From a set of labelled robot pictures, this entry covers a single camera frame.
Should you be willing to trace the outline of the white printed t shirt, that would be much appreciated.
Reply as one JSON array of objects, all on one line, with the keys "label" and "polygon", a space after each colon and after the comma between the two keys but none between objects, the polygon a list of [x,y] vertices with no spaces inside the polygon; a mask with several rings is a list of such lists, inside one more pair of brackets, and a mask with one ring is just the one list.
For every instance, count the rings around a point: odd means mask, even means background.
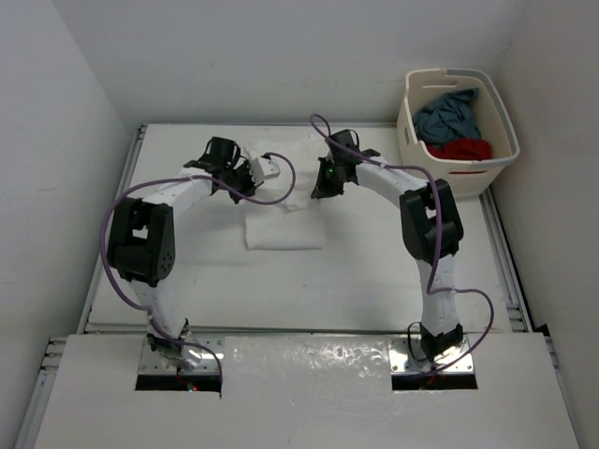
[{"label": "white printed t shirt", "polygon": [[276,205],[244,205],[245,241],[250,251],[319,250],[326,245],[323,212],[311,198],[319,169],[319,158],[328,153],[325,142],[314,135],[298,139],[250,140],[244,154],[252,159],[276,152],[280,175],[257,188],[255,198]]}]

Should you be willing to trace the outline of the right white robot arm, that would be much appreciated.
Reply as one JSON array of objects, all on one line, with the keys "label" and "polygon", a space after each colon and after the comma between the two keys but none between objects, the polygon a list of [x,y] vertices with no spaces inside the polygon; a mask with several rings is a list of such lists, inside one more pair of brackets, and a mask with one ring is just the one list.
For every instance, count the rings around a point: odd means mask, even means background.
[{"label": "right white robot arm", "polygon": [[395,167],[374,150],[361,150],[354,132],[325,137],[312,199],[340,196],[347,183],[369,189],[400,212],[402,241],[416,260],[421,291],[420,347],[430,362],[460,344],[463,327],[455,305],[454,256],[464,231],[454,196],[443,180],[424,180]]}]

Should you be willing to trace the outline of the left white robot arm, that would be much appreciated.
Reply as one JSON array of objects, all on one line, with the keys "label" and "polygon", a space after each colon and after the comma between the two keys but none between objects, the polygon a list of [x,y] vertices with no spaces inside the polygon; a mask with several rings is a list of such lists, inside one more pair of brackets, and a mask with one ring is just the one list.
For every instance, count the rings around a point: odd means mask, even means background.
[{"label": "left white robot arm", "polygon": [[192,341],[188,321],[167,282],[176,262],[177,222],[220,190],[239,202],[279,173],[269,157],[244,156],[235,141],[213,137],[204,153],[187,162],[177,176],[129,188],[106,212],[104,270],[121,300],[145,314],[149,345],[165,359],[181,365],[205,352]]}]

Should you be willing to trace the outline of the red t shirt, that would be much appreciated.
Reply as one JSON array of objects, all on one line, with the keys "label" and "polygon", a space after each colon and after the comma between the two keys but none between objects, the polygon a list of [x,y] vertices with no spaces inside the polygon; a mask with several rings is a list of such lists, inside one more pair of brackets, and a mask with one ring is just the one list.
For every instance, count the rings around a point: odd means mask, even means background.
[{"label": "red t shirt", "polygon": [[431,156],[444,160],[486,161],[492,158],[492,147],[484,139],[459,138],[442,145],[427,144]]}]

